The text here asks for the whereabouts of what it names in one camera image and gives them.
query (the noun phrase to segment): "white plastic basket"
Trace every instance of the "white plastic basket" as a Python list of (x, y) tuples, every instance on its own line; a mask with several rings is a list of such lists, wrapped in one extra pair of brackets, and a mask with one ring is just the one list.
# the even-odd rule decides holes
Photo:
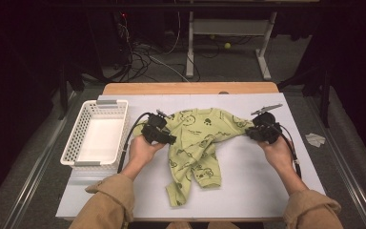
[(86, 101), (61, 163), (78, 170), (117, 169), (128, 129), (127, 100)]

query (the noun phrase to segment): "cable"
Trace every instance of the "cable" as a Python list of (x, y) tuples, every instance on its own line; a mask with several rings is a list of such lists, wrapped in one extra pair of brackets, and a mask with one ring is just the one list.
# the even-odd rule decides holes
[[(255, 35), (238, 35), (238, 36), (233, 36), (233, 35), (229, 35), (229, 36), (227, 36), (227, 35), (219, 35), (218, 37), (228, 38), (229, 42), (232, 45), (245, 45), (248, 42), (250, 42), (253, 38), (257, 37), (257, 36), (255, 36)], [(239, 38), (239, 40), (238, 41), (231, 41), (232, 38)], [(223, 40), (214, 39), (214, 41), (221, 42), (221, 43), (226, 43), (227, 42), (227, 39), (223, 39)]]
[(178, 75), (180, 75), (180, 77), (182, 77), (184, 80), (186, 80), (186, 82), (190, 83), (190, 81), (189, 81), (185, 76), (183, 76), (183, 74), (179, 73), (178, 71), (176, 71), (176, 70), (175, 70), (174, 68), (172, 68), (171, 66), (169, 66), (169, 65), (167, 65), (167, 64), (165, 64), (165, 63), (163, 63), (162, 61), (160, 61), (160, 60), (156, 59), (156, 58), (155, 58), (155, 57), (153, 57), (153, 56), (148, 55), (148, 57), (149, 57), (149, 58), (151, 58), (151, 59), (156, 60), (157, 62), (159, 62), (160, 64), (164, 65), (165, 67), (168, 67), (169, 69), (173, 70), (175, 73), (177, 73)]
[[(275, 127), (275, 125), (274, 125), (274, 124), (270, 124), (270, 123), (265, 122), (265, 121), (262, 121), (262, 122), (263, 122), (263, 124), (265, 124), (265, 125), (269, 126), (269, 127), (270, 127), (270, 128), (272, 128), (273, 130), (275, 130), (279, 135), (281, 135), (281, 136), (284, 138), (284, 140), (285, 140), (285, 142), (287, 143), (287, 146), (288, 146), (288, 148), (290, 149), (290, 152), (291, 152), (291, 154), (292, 154), (292, 157), (293, 157), (293, 163), (294, 163), (294, 165), (295, 165), (295, 171), (296, 171), (296, 173), (298, 174), (299, 178), (301, 178), (301, 179), (302, 179), (301, 168), (300, 168), (300, 166), (299, 166), (299, 160), (298, 160), (298, 157), (296, 156), (296, 153), (295, 153), (295, 146), (293, 146), (293, 145), (290, 143), (290, 141), (288, 140), (288, 138), (287, 138), (284, 134), (282, 134), (282, 133), (281, 133), (281, 132), (280, 132), (280, 131)], [(280, 127), (282, 127), (282, 128), (287, 132), (288, 136), (290, 137), (291, 142), (293, 142), (293, 138), (291, 137), (290, 132), (289, 132), (285, 127), (283, 127), (282, 125), (280, 125)]]
[(118, 169), (117, 169), (117, 174), (119, 174), (122, 170), (123, 170), (123, 166), (124, 166), (124, 159), (126, 157), (126, 153), (127, 153), (127, 149), (129, 148), (129, 140), (130, 137), (132, 136), (132, 131), (135, 128), (136, 124), (139, 122), (139, 120), (141, 120), (141, 118), (145, 115), (150, 115), (151, 113), (144, 113), (142, 115), (140, 115), (135, 122), (132, 125), (132, 128), (130, 129), (129, 134), (127, 135), (126, 138), (126, 143), (124, 143), (124, 147), (123, 147), (123, 152), (121, 153), (121, 157), (120, 157), (120, 163), (118, 164)]
[(177, 31), (176, 41), (174, 42), (172, 49), (169, 52), (166, 52), (165, 54), (171, 53), (174, 50), (174, 48), (176, 47), (177, 41), (179, 40), (179, 37), (180, 37), (180, 12), (179, 11), (177, 12), (177, 19), (179, 21), (179, 30)]
[(213, 41), (213, 43), (214, 43), (214, 44), (215, 44), (215, 46), (216, 46), (216, 54), (211, 55), (211, 56), (207, 56), (207, 55), (202, 54), (202, 53), (197, 53), (197, 54), (199, 54), (199, 55), (201, 55), (201, 56), (203, 56), (203, 57), (205, 57), (205, 58), (209, 58), (209, 59), (217, 57), (217, 56), (219, 55), (219, 52), (220, 52), (220, 49), (219, 49), (218, 43), (217, 43), (215, 40), (211, 40), (211, 41)]
[[(137, 53), (137, 52), (132, 52), (132, 57), (131, 57), (132, 62), (128, 65), (129, 67), (129, 71), (127, 73), (125, 73), (120, 80), (118, 81), (119, 83), (126, 83), (126, 82), (130, 82), (133, 79), (136, 79), (138, 77), (140, 77), (141, 75), (143, 75), (147, 70), (148, 67), (151, 63), (149, 63), (148, 61), (144, 60), (142, 58), (142, 56)], [(142, 66), (140, 68), (134, 68), (132, 65), (134, 62), (139, 62)], [(130, 71), (135, 71), (135, 74), (130, 77)]]
[(145, 77), (147, 77), (147, 78), (149, 78), (149, 79), (151, 79), (151, 80), (152, 80), (152, 81), (154, 81), (154, 82), (159, 83), (159, 80), (157, 80), (157, 79), (155, 79), (155, 78), (152, 78), (151, 76), (149, 76), (149, 75), (147, 75), (147, 74), (142, 73), (141, 75), (142, 75), (142, 76), (145, 76)]

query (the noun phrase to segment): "white tabletop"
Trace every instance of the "white tabletop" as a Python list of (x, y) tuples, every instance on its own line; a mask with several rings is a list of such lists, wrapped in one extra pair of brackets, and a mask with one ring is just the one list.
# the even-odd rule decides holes
[[(325, 194), (314, 165), (303, 144), (283, 94), (182, 94), (182, 95), (106, 95), (129, 101), (130, 126), (143, 113), (160, 109), (173, 114), (185, 109), (223, 109), (242, 118), (253, 119), (252, 112), (265, 106), (283, 104), (272, 110), (276, 121), (293, 137), (302, 178), (310, 189)], [(271, 220), (281, 219), (288, 195), (262, 150), (242, 135), (216, 145), (222, 175), (219, 188), (201, 189), (193, 180), (188, 202), (171, 207), (166, 186), (173, 181), (168, 147), (156, 153), (153, 161), (134, 182), (135, 220)], [(86, 186), (116, 171), (75, 171), (58, 207), (56, 216), (73, 219), (91, 196)]]

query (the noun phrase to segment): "black cable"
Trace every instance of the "black cable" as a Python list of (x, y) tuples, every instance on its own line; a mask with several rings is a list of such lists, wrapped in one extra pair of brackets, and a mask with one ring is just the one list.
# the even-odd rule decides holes
[[(223, 38), (228, 38), (228, 39), (221, 40), (221, 39), (215, 38), (214, 40), (216, 42), (220, 42), (220, 43), (230, 42), (232, 45), (245, 45), (257, 36), (255, 36), (255, 35), (238, 35), (238, 36), (222, 35), (222, 36), (218, 36), (218, 37), (223, 37)], [(239, 38), (239, 40), (238, 41), (231, 41), (233, 38)]]
[(130, 64), (123, 66), (119, 73), (115, 73), (114, 75), (110, 76), (109, 79), (115, 79), (117, 77), (120, 77), (124, 73), (128, 72), (130, 70), (130, 68), (131, 68)]
[(159, 83), (159, 80), (157, 80), (157, 79), (155, 79), (155, 78), (152, 78), (151, 76), (149, 76), (149, 75), (147, 75), (147, 74), (142, 73), (141, 75), (142, 75), (142, 76), (145, 76), (145, 77), (147, 77), (147, 78), (149, 78), (149, 79), (151, 79), (151, 80), (152, 80), (152, 81), (154, 81), (154, 82)]
[(192, 62), (194, 68), (195, 68), (195, 71), (197, 72), (198, 74), (198, 79), (195, 81), (195, 82), (199, 82), (200, 79), (201, 79), (201, 75), (200, 75), (200, 71), (198, 70), (197, 66), (195, 66), (195, 64), (193, 63), (193, 61), (190, 59), (190, 57), (187, 55), (187, 58), (189, 59), (190, 62)]
[[(294, 163), (294, 165), (295, 165), (295, 171), (296, 171), (296, 173), (298, 174), (299, 178), (301, 178), (301, 179), (302, 179), (301, 168), (300, 168), (300, 166), (299, 166), (298, 157), (296, 156), (296, 153), (295, 153), (295, 146), (291, 145), (291, 143), (290, 143), (290, 141), (288, 140), (288, 138), (287, 138), (284, 134), (282, 134), (282, 133), (281, 133), (281, 132), (280, 132), (280, 131), (275, 127), (275, 125), (274, 125), (274, 124), (267, 123), (267, 122), (265, 122), (265, 121), (262, 121), (262, 122), (263, 122), (263, 124), (265, 124), (265, 125), (267, 125), (267, 126), (271, 127), (273, 130), (275, 130), (279, 135), (281, 135), (281, 136), (284, 138), (284, 140), (285, 140), (285, 142), (287, 143), (287, 146), (288, 146), (288, 148), (290, 149), (290, 152), (291, 152), (291, 154), (292, 154), (292, 157), (293, 157), (293, 163)], [(290, 140), (293, 142), (293, 138), (291, 137), (290, 132), (288, 132), (288, 130), (287, 130), (285, 127), (283, 127), (283, 126), (281, 126), (281, 125), (280, 125), (280, 127), (282, 127), (282, 128), (287, 132), (288, 136), (290, 137)]]
[[(219, 49), (219, 45), (218, 45), (218, 43), (217, 43), (215, 40), (213, 40), (213, 39), (211, 39), (211, 41), (213, 41), (213, 43), (214, 43), (214, 44), (215, 44), (215, 46), (216, 46), (216, 53), (215, 53), (214, 55), (210, 55), (210, 56), (205, 55), (205, 54), (202, 54), (202, 53), (198, 53), (199, 55), (201, 55), (201, 56), (203, 56), (203, 57), (205, 57), (205, 58), (209, 58), (209, 59), (215, 58), (215, 57), (217, 57), (217, 56), (219, 55), (220, 49)], [(195, 46), (204, 46), (204, 44), (195, 44), (195, 45), (193, 45), (193, 46), (194, 46), (194, 47), (195, 47)]]
[[(153, 64), (156, 64), (156, 65), (160, 65), (160, 66), (164, 66), (163, 64), (160, 64), (160, 63), (158, 63), (158, 62), (156, 62), (156, 61), (153, 61), (152, 59), (151, 59), (151, 62), (153, 63)], [(183, 67), (184, 69), (186, 69), (186, 65), (184, 65), (184, 64), (168, 64), (169, 66), (180, 66), (180, 67)]]
[(132, 136), (132, 131), (135, 128), (136, 124), (139, 122), (139, 120), (141, 120), (141, 118), (145, 115), (150, 115), (151, 113), (144, 113), (142, 115), (140, 115), (135, 122), (132, 125), (132, 128), (130, 129), (129, 134), (127, 135), (126, 138), (126, 143), (124, 143), (124, 147), (123, 147), (123, 152), (121, 153), (121, 157), (120, 157), (120, 163), (118, 164), (118, 170), (117, 170), (117, 174), (119, 174), (122, 170), (123, 170), (123, 166), (124, 166), (124, 159), (126, 157), (126, 153), (127, 153), (127, 149), (129, 148), (129, 140), (130, 137)]
[(127, 82), (130, 82), (131, 80), (136, 79), (136, 78), (140, 77), (141, 75), (143, 75), (148, 70), (148, 66), (151, 64), (151, 62), (148, 63), (147, 61), (145, 61), (142, 58), (141, 55), (137, 54), (136, 52), (134, 52), (133, 54), (139, 57), (138, 60), (141, 62), (142, 67), (139, 69), (132, 68), (133, 71), (136, 71), (135, 75), (133, 75), (131, 78), (128, 78)]

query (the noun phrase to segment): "shirt sleeve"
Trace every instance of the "shirt sleeve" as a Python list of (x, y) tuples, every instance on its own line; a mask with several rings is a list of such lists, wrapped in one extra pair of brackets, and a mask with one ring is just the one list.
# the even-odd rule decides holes
[(122, 228), (133, 220), (134, 206), (132, 180), (113, 175), (89, 186), (94, 195), (76, 216), (70, 228)]
[(317, 191), (307, 190), (290, 195), (284, 220), (287, 228), (343, 228), (337, 214), (338, 202)]

